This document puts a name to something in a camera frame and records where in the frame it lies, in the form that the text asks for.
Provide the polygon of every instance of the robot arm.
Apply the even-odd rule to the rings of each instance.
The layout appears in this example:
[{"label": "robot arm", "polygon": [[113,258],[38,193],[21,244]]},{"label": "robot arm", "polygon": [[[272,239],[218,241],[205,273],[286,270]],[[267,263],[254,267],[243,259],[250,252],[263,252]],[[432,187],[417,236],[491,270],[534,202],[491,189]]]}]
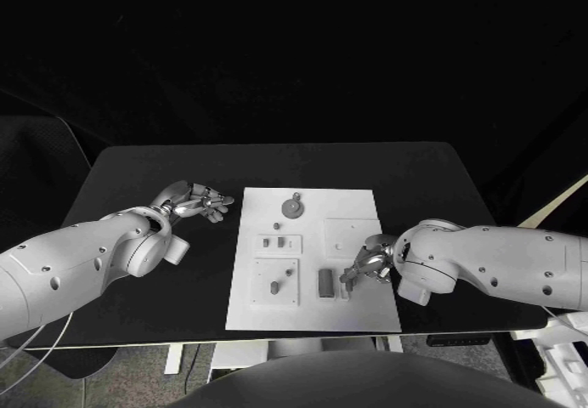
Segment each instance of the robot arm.
[{"label": "robot arm", "polygon": [[[365,241],[371,257],[384,253],[368,245],[381,236],[388,237]],[[397,295],[422,306],[430,293],[450,293],[462,279],[497,298],[588,310],[588,239],[579,236],[511,227],[465,229],[429,219],[404,231],[383,261],[370,265],[365,274],[380,281],[393,265],[401,276]]]},{"label": "robot arm", "polygon": [[143,276],[165,259],[178,264],[190,247],[171,222],[191,215],[215,223],[233,202],[184,181],[149,207],[35,236],[0,254],[0,339],[57,320],[96,299],[110,282]]}]

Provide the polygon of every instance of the floor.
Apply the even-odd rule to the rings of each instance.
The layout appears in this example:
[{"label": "floor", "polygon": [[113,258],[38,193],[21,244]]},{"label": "floor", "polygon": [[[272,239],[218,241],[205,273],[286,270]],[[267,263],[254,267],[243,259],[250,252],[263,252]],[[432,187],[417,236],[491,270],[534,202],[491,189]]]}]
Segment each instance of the floor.
[{"label": "floor", "polygon": [[[424,336],[400,338],[404,353],[450,361],[509,380],[491,343],[485,346],[430,348],[424,344]],[[109,364],[84,380],[70,380],[48,366],[40,365],[18,386],[0,396],[0,406],[7,408],[164,406],[184,395],[185,374],[197,349],[198,345],[184,346],[181,370],[177,375],[169,376],[162,374],[166,346],[119,348]],[[207,381],[213,351],[214,344],[200,345],[187,381],[188,391]],[[7,348],[0,349],[0,361],[9,352]],[[0,372],[0,390],[18,379],[35,361],[25,353],[14,359]]]}]

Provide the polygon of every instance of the black table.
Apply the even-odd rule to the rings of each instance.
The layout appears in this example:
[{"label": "black table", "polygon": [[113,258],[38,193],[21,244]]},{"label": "black table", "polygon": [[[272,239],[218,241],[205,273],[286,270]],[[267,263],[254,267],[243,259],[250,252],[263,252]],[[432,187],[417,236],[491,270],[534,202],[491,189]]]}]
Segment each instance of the black table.
[{"label": "black table", "polygon": [[[227,331],[224,317],[244,187],[371,189],[384,233],[399,235],[422,219],[459,225],[492,218],[452,147],[443,143],[142,146],[106,149],[93,165],[63,225],[148,205],[177,180],[234,197],[220,224],[187,218],[174,233],[191,243],[181,263],[161,264],[141,279],[113,282],[73,314],[61,347],[355,336],[370,333]],[[393,275],[396,289],[399,276]],[[488,297],[458,281],[426,307],[396,296],[403,334],[497,332],[546,325],[543,310]],[[63,319],[28,345],[53,343]],[[9,339],[19,345],[28,332]]]}]

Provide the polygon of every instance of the cable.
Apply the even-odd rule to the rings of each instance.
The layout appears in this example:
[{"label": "cable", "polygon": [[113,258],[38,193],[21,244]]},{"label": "cable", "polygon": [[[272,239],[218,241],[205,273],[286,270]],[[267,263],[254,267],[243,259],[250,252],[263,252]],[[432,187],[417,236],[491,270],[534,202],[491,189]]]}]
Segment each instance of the cable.
[{"label": "cable", "polygon": [[27,371],[27,373],[19,377],[18,381],[11,384],[11,386],[0,393],[0,395],[4,395],[4,394],[19,384],[19,381],[28,376],[28,374],[30,374],[30,373],[34,371],[34,369],[40,366],[40,363],[43,363],[45,357],[48,356],[48,354],[51,353],[51,351],[53,351],[53,349],[54,349],[54,346],[57,345],[57,342],[61,340],[61,336],[63,336],[63,333],[64,333],[64,331],[66,331],[66,329],[67,329],[68,322],[70,322],[70,316],[71,316],[71,315],[73,315],[73,312],[68,313],[68,318],[67,318],[67,321],[64,322],[63,329],[60,330],[58,337],[57,337],[57,339],[54,340],[53,346],[48,348],[48,351],[45,352],[43,358],[41,358],[41,359],[38,360],[38,362],[32,365],[32,368]]},{"label": "cable", "polygon": [[9,357],[2,361],[2,364],[0,364],[0,370],[2,367],[9,363],[9,360],[18,355],[18,352],[28,346],[28,343],[32,341],[32,338],[37,336],[40,331],[44,329],[44,325],[41,325],[37,329],[32,335],[28,337],[28,340],[21,344],[18,349],[9,354]]},{"label": "cable", "polygon": [[558,323],[567,328],[571,329],[574,332],[583,334],[588,337],[588,332],[576,329],[563,319],[560,319],[560,317],[557,317],[553,312],[544,307],[541,306],[541,308],[544,309],[544,311],[550,314],[550,316],[558,320]]},{"label": "cable", "polygon": [[195,362],[195,357],[198,356],[198,351],[200,351],[200,345],[195,348],[195,354],[192,355],[191,359],[191,364],[190,364],[190,370],[187,371],[187,376],[185,376],[185,381],[182,382],[182,395],[187,395],[187,380],[190,379],[190,374],[191,374],[191,369],[192,369],[192,363]]}]

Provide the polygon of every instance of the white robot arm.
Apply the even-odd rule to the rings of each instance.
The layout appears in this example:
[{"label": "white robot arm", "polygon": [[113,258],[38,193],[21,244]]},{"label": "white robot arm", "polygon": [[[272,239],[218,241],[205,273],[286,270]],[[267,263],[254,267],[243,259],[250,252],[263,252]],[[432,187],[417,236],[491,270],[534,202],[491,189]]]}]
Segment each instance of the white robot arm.
[{"label": "white robot arm", "polygon": [[143,276],[165,259],[178,264],[188,243],[171,234],[177,218],[221,220],[231,197],[172,183],[149,207],[35,236],[0,254],[0,339],[57,320],[96,299],[110,282]]},{"label": "white robot arm", "polygon": [[427,219],[396,239],[374,235],[345,269],[388,282],[401,276],[397,295],[424,306],[430,293],[450,293],[462,279],[482,293],[553,308],[588,310],[588,239],[541,229],[463,228]]}]

